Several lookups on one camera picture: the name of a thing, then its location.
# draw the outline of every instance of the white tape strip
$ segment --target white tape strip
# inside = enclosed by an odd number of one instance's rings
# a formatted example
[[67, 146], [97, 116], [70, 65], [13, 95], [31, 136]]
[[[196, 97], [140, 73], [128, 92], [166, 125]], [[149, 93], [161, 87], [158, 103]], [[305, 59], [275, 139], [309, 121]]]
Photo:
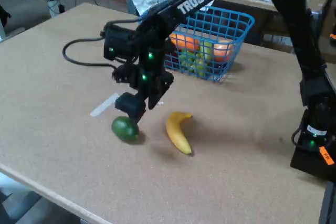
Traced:
[[92, 110], [92, 112], [90, 113], [90, 116], [95, 117], [101, 114], [105, 109], [108, 108], [108, 106], [111, 106], [112, 104], [114, 104], [114, 102], [116, 101], [118, 97], [119, 95], [117, 93], [114, 93], [113, 95], [111, 95], [101, 105], [99, 105], [94, 110]]

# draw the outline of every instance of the orange label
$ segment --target orange label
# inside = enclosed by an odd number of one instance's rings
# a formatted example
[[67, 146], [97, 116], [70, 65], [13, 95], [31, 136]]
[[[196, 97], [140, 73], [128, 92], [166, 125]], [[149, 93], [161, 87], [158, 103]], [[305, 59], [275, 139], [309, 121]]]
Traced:
[[328, 165], [333, 165], [334, 164], [334, 160], [332, 160], [331, 156], [329, 155], [327, 150], [324, 148], [324, 146], [320, 147], [320, 153], [322, 154], [322, 157], [324, 158], [325, 162]]

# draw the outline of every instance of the table edge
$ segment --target table edge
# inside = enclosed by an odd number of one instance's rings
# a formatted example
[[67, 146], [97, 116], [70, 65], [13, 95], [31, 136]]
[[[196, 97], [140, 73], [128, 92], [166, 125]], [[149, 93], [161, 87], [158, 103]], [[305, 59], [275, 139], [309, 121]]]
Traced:
[[25, 177], [24, 175], [10, 169], [9, 167], [0, 163], [0, 172], [7, 175], [8, 177], [16, 180], [17, 182], [27, 186], [32, 191], [40, 194], [42, 197], [50, 200], [51, 202], [59, 205], [60, 207], [64, 208], [65, 210], [75, 214], [76, 216], [90, 222], [90, 224], [112, 224], [97, 215], [85, 210], [84, 208], [78, 206], [77, 204], [73, 203], [72, 201], [60, 196], [56, 192], [49, 190], [48, 188], [40, 185], [37, 182]]

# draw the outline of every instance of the person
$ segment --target person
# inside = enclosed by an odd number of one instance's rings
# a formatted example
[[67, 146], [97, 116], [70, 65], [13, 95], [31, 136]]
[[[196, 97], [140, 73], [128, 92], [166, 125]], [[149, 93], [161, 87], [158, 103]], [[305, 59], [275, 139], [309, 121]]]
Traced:
[[0, 5], [0, 20], [3, 27], [7, 24], [9, 18], [11, 18], [11, 15]]

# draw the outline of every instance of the fake fruit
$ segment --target fake fruit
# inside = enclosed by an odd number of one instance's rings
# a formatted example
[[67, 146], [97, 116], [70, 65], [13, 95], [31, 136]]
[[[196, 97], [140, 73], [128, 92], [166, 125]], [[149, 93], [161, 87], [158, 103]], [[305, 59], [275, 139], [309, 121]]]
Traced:
[[203, 59], [198, 59], [196, 61], [196, 73], [201, 76], [204, 77], [205, 76], [205, 63]]
[[174, 33], [170, 34], [169, 37], [178, 50], [187, 49], [189, 51], [197, 51], [199, 49], [200, 42], [198, 39]]
[[203, 43], [203, 45], [200, 45], [200, 51], [197, 54], [197, 57], [205, 59], [206, 61], [211, 61], [213, 55], [213, 44], [207, 41], [204, 41]]
[[173, 112], [166, 121], [166, 130], [170, 140], [182, 153], [190, 155], [192, 153], [191, 147], [185, 138], [180, 124], [188, 118], [191, 118], [190, 113]]
[[127, 116], [119, 116], [114, 119], [111, 128], [121, 141], [135, 143], [138, 140], [138, 125], [131, 121]]
[[228, 61], [233, 52], [233, 46], [230, 40], [222, 39], [214, 45], [214, 60], [217, 62]]
[[195, 53], [189, 52], [186, 49], [183, 49], [180, 54], [180, 60], [185, 60], [189, 62], [193, 62], [195, 60], [196, 56]]

